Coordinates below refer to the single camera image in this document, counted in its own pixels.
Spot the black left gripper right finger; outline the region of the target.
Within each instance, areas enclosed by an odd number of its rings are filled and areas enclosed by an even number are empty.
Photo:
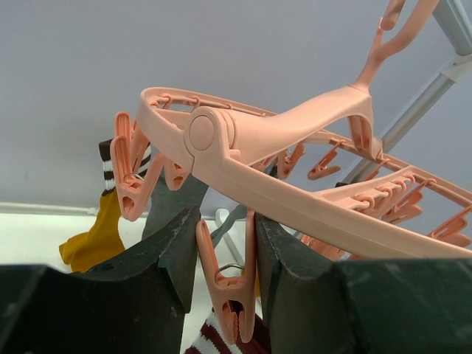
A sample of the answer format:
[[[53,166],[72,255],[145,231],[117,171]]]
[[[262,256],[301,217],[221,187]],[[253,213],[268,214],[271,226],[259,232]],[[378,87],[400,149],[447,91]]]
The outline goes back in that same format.
[[[255,218],[274,353],[469,353],[469,259],[333,262]]]

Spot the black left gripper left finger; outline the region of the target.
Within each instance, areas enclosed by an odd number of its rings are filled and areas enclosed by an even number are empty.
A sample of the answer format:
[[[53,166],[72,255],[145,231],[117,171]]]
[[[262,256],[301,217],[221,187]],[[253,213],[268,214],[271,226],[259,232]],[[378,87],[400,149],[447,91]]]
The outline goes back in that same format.
[[[86,273],[1,268],[3,353],[177,353],[195,278],[198,207]]]

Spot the maroon white striped sock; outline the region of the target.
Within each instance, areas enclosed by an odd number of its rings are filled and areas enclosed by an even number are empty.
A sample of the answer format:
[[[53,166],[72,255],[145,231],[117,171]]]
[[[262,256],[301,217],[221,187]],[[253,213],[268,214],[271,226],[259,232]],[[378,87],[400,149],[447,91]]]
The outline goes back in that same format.
[[[221,335],[218,320],[212,308],[196,339],[191,345],[184,348],[183,353],[269,354],[272,353],[269,329],[264,325],[263,320],[256,315],[251,341],[244,343],[240,337],[237,337],[234,344],[228,344]]]

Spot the grey sock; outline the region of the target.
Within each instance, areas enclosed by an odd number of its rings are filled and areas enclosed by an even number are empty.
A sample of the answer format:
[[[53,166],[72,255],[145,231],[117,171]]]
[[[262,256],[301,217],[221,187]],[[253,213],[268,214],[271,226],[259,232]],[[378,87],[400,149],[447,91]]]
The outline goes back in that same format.
[[[199,207],[207,190],[208,186],[205,183],[193,175],[188,175],[180,189],[171,191],[167,187],[164,173],[161,172],[151,195],[151,207],[143,229],[142,239],[144,240],[159,231],[186,207]]]
[[[238,220],[244,220],[247,215],[247,208],[242,204],[238,204],[228,215],[226,220],[215,231],[211,233],[212,245],[216,247],[221,238],[227,233]]]

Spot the pink round clip hanger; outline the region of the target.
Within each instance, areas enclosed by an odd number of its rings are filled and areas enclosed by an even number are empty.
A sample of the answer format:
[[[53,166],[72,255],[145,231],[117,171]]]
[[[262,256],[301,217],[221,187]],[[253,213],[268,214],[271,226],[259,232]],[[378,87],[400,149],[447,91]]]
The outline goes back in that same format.
[[[391,1],[357,80],[284,113],[152,87],[142,91],[134,118],[125,112],[115,116],[111,161],[125,219],[134,221],[143,213],[159,176],[171,190],[194,176],[247,207],[241,277],[221,274],[207,225],[196,226],[207,287],[229,343],[247,342],[253,335],[258,213],[365,258],[471,256],[462,232],[471,194],[386,155],[373,133],[370,84],[382,63],[417,37],[436,6],[419,1],[397,35],[383,41],[403,8],[403,2]],[[389,174],[329,190],[302,190],[286,180],[307,143],[342,148]]]

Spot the mustard brown striped sock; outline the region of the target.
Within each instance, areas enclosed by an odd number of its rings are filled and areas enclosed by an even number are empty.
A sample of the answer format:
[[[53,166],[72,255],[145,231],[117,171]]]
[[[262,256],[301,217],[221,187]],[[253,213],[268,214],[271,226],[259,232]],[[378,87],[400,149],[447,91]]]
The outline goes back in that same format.
[[[241,270],[240,271],[240,275],[241,276],[244,276],[246,274],[246,270]],[[259,274],[258,274],[258,270],[257,270],[257,267],[256,267],[256,271],[255,271],[255,296],[256,296],[256,299],[260,299],[261,298],[261,294],[260,294],[260,279],[259,279]]]

